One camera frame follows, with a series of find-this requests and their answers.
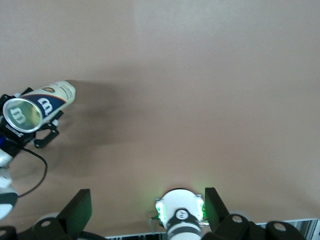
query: blue label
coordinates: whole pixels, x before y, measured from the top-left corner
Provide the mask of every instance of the blue label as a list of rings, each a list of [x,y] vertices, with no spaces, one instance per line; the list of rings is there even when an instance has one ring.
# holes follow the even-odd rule
[[[65,100],[59,97],[45,94],[34,94],[22,97],[36,104],[41,110],[43,118],[47,117],[66,103]]]

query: beige wall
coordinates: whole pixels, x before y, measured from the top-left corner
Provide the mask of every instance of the beige wall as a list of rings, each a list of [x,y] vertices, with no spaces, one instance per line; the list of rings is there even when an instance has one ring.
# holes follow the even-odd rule
[[[320,215],[320,2],[0,1],[1,94],[72,79],[22,231],[90,188],[86,230],[149,232],[154,200],[216,187],[257,222]],[[22,193],[41,178],[21,153]]]

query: white can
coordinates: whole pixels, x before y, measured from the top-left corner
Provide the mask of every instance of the white can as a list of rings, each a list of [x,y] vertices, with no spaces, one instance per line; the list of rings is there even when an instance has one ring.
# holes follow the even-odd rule
[[[67,81],[58,81],[9,99],[4,103],[2,112],[14,129],[32,133],[70,105],[75,98],[75,87]]]

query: green light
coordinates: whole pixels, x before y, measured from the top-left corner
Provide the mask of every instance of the green light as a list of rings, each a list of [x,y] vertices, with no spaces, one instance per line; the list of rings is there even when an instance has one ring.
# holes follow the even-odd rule
[[[165,222],[167,220],[167,216],[166,216],[166,205],[162,202],[158,202],[155,205],[155,208],[159,214],[159,219],[161,222]]]
[[[205,218],[207,216],[205,211],[205,202],[201,198],[198,198],[196,203],[198,205],[200,219]]]

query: can lid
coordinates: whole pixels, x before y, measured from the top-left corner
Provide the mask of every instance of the can lid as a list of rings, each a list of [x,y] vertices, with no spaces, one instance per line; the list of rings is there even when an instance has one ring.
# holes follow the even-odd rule
[[[22,133],[32,133],[42,126],[41,110],[28,99],[9,99],[4,103],[2,112],[6,121]]]

